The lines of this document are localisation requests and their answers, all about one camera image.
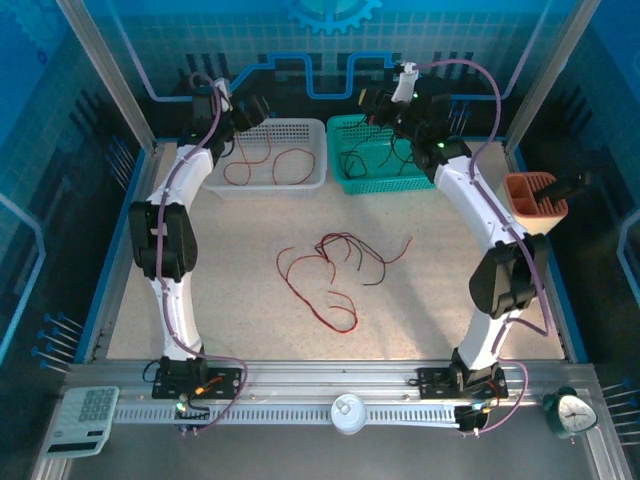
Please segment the white plastic basket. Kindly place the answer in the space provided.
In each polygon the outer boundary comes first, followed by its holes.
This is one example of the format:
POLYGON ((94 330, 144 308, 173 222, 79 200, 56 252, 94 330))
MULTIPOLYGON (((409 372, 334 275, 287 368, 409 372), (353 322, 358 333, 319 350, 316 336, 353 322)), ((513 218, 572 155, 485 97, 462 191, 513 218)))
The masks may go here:
POLYGON ((202 188, 222 199, 304 197, 324 185, 327 167, 321 121, 271 118, 234 137, 202 188))

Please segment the white desk calculator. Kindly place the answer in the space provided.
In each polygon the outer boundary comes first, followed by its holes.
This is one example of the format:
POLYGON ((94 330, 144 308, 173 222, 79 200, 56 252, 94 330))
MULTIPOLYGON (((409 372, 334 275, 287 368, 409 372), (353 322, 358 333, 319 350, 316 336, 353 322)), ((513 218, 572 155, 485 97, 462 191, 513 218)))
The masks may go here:
POLYGON ((82 458, 101 452, 110 437, 120 389, 78 387, 66 391, 44 446, 45 458, 82 458))

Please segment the green alarm clock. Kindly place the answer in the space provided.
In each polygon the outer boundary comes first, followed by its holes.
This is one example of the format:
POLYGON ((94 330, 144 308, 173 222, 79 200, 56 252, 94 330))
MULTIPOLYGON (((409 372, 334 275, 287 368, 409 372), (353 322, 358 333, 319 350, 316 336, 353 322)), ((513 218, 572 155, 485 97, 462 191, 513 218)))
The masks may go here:
POLYGON ((542 409, 547 426, 560 439, 582 435, 599 423, 594 408, 569 386, 545 394, 542 398, 542 409))

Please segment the beige knife block orange top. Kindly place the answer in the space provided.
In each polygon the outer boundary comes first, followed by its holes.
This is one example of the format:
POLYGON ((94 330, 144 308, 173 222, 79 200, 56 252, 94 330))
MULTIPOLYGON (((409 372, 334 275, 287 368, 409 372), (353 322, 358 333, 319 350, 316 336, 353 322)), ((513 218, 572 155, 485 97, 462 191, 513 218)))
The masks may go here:
POLYGON ((566 200, 554 203, 548 198, 537 203, 534 194, 555 181, 546 172, 510 173, 504 177, 498 197, 531 235, 548 234, 568 215, 569 205, 566 200))

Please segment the aluminium frame post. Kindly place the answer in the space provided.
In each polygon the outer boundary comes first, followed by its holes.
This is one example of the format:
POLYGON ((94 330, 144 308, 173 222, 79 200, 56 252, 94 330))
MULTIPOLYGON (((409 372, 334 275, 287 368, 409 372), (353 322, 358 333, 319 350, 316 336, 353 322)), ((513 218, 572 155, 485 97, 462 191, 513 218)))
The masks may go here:
POLYGON ((546 97, 566 66, 601 0, 575 0, 556 40, 519 106, 505 135, 505 153, 513 156, 546 97))
POLYGON ((83 1, 55 1, 135 139, 146 153, 154 153, 157 144, 156 138, 83 1))

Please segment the teal plastic basket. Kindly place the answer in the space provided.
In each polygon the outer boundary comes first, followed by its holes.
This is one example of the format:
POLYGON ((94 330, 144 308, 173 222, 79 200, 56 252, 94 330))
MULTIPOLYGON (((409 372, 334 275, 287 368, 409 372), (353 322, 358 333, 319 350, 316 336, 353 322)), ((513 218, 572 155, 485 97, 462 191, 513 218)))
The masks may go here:
POLYGON ((347 195, 434 187, 414 164, 409 142, 390 128, 369 126, 362 115, 330 118, 327 142, 333 176, 347 195))

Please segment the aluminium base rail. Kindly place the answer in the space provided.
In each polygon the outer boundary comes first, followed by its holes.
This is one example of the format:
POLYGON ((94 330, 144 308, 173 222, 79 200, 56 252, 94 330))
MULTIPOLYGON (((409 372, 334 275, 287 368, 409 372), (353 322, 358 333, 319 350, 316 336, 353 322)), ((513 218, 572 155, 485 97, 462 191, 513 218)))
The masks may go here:
MULTIPOLYGON (((447 360, 412 361, 249 361, 248 377, 237 403, 240 405, 330 404, 341 394, 353 393, 367 404, 416 404, 418 390, 408 381, 423 367, 446 368, 447 360)), ((149 403, 152 387, 142 380, 143 361, 106 360, 75 364, 64 377, 60 391, 91 386, 116 386, 123 400, 149 403)), ((596 405, 603 399, 594 367, 561 360, 519 360, 501 364, 511 405, 523 387, 521 404, 541 402, 562 386, 596 405)))

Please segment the small black control board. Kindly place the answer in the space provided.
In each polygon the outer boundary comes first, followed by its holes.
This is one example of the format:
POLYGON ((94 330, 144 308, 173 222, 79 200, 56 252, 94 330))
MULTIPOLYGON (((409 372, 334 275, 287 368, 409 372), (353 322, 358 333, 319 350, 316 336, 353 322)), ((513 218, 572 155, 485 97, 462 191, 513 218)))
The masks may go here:
POLYGON ((480 432, 489 423, 492 407, 492 400, 477 401, 469 405, 455 407, 455 422, 458 424, 458 430, 463 438, 480 435, 480 432))
POLYGON ((175 404, 174 419, 178 421, 178 430, 182 436, 189 432, 196 435, 201 424, 194 424, 194 421, 208 420, 210 416, 209 407, 195 405, 189 396, 181 396, 175 404))

